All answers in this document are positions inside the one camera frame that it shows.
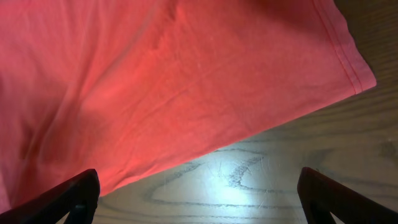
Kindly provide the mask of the red orange t-shirt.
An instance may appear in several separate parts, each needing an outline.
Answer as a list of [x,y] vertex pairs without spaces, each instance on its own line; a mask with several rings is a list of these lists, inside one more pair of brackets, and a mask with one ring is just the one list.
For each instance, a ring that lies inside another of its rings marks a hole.
[[101,194],[374,87],[333,1],[1,2],[1,210]]

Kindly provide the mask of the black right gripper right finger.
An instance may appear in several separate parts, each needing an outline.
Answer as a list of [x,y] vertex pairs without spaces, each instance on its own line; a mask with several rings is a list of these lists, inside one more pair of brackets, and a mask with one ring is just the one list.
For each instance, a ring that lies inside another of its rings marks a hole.
[[308,223],[397,223],[397,212],[309,167],[300,173],[297,192]]

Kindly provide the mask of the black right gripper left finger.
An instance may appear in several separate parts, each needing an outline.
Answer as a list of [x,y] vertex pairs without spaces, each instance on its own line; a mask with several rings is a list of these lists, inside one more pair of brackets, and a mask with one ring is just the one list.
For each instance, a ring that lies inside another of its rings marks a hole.
[[91,224],[98,206],[100,182],[95,169],[88,169],[44,192],[37,198],[1,214],[1,223]]

